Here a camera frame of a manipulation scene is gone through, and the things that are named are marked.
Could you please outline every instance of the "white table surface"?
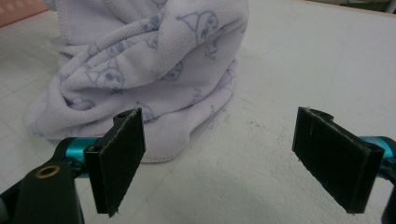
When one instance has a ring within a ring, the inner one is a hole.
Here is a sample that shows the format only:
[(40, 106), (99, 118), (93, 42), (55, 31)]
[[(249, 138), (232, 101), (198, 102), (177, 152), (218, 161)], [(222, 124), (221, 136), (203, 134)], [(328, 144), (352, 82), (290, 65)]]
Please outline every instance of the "white table surface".
[[(396, 18), (292, 0), (249, 7), (232, 100), (175, 160), (141, 165), (113, 218), (96, 214), (89, 181), (77, 180), (87, 223), (380, 223), (388, 181), (375, 181), (364, 214), (347, 214), (291, 144), (298, 106), (396, 138)], [(21, 116), (59, 69), (58, 35), (53, 12), (0, 28), (0, 192), (55, 149)]]

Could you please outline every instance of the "screw hole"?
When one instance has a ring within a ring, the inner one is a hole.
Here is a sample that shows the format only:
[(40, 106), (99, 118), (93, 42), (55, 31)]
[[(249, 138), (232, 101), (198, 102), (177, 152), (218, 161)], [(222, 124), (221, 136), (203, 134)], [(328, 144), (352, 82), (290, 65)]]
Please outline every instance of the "screw hole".
[(47, 166), (38, 170), (37, 173), (35, 173), (35, 177), (38, 179), (48, 178), (50, 176), (58, 174), (60, 170), (61, 167), (57, 165)]

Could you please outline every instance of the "cartoon print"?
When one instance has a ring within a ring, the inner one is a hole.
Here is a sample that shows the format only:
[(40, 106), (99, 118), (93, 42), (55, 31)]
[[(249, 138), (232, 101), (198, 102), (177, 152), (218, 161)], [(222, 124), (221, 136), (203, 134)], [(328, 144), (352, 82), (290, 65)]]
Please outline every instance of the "cartoon print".
[(37, 121), (31, 125), (29, 125), (29, 132), (32, 134), (34, 137), (44, 137), (44, 134), (38, 129), (37, 127)]
[(95, 43), (90, 44), (90, 45), (88, 46), (88, 50), (87, 50), (87, 53), (88, 53), (87, 61), (88, 61), (91, 57), (93, 57), (93, 56), (95, 56), (96, 54), (98, 54), (99, 51), (100, 51), (100, 50), (99, 50), (99, 48), (96, 47)]
[(161, 81), (172, 82), (178, 80), (183, 71), (183, 62), (179, 62), (176, 64), (174, 68), (172, 68), (165, 76), (161, 77)]
[(194, 12), (183, 17), (177, 17), (178, 21), (186, 23), (195, 32), (196, 44), (204, 42), (218, 29), (218, 17), (213, 11), (203, 13)]
[(190, 105), (195, 105), (196, 103), (200, 102), (204, 96), (202, 95), (202, 90), (200, 89), (196, 89), (195, 90), (195, 94), (192, 96), (192, 100), (190, 101)]
[(227, 78), (225, 78), (226, 80), (222, 81), (222, 83), (219, 84), (219, 90), (226, 89), (226, 90), (232, 91), (233, 90), (233, 80), (235, 79), (235, 77), (233, 76), (233, 70), (227, 68), (226, 76), (228, 76)]
[(64, 98), (64, 100), (66, 101), (67, 106), (78, 111), (89, 110), (95, 107), (95, 103), (93, 101), (84, 100), (81, 97), (77, 97), (71, 100)]
[(220, 35), (218, 35), (212, 42), (212, 44), (205, 49), (205, 57), (215, 61), (216, 60), (216, 53), (218, 52), (218, 43), (220, 41)]
[(107, 48), (106, 53), (108, 54), (108, 56), (113, 58), (123, 53), (126, 49), (133, 46), (134, 44), (135, 42), (133, 42), (132, 40), (122, 40), (121, 42)]
[(82, 67), (85, 68), (85, 70), (90, 70), (92, 68), (88, 63), (84, 63)]
[(141, 21), (140, 26), (145, 32), (156, 31), (160, 29), (160, 25), (162, 21), (163, 21), (163, 13), (161, 12), (151, 17), (149, 20)]
[(61, 82), (63, 82), (63, 81), (67, 80), (70, 77), (70, 74), (67, 75), (67, 74), (64, 74), (64, 73), (58, 73), (58, 77), (59, 77), (59, 80), (61, 80)]
[(110, 95), (123, 95), (123, 89), (112, 89)]
[(146, 39), (146, 44), (151, 49), (157, 49), (158, 48), (158, 36), (157, 35), (150, 36), (149, 38)]
[(157, 8), (161, 9), (165, 7), (165, 4), (168, 0), (151, 0), (156, 6)]
[(143, 124), (148, 124), (151, 122), (156, 121), (158, 118), (154, 116), (154, 112), (150, 107), (147, 105), (141, 104), (139, 102), (136, 102), (137, 107), (142, 108), (142, 114), (143, 114)]
[(97, 87), (120, 89), (124, 82), (124, 78), (115, 58), (110, 59), (107, 63), (107, 67), (102, 71), (89, 70), (86, 72), (86, 75)]

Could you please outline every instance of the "baby blanket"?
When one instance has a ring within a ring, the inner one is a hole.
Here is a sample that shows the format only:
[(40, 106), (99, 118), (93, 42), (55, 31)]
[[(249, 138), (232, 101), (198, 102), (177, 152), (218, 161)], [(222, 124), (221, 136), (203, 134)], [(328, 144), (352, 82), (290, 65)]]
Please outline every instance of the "baby blanket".
[(24, 115), (37, 137), (101, 136), (143, 109), (143, 162), (172, 160), (231, 97), (246, 0), (56, 0), (64, 66)]

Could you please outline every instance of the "black plastic mount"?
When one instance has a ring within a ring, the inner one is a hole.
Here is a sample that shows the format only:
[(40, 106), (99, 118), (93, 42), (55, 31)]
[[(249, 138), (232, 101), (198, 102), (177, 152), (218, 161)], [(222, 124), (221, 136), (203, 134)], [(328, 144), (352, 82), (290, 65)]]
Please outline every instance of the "black plastic mount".
[(96, 210), (111, 217), (146, 151), (140, 108), (118, 114), (113, 121), (113, 128), (84, 150)]
[(348, 213), (364, 212), (384, 149), (338, 126), (329, 114), (299, 107), (292, 150)]
[[(98, 213), (113, 216), (129, 188), (146, 151), (142, 110), (125, 111), (113, 118), (114, 126), (84, 157)], [(0, 195), (5, 223), (84, 223), (74, 185), (76, 176), (65, 161), (76, 138), (65, 138), (52, 158)]]

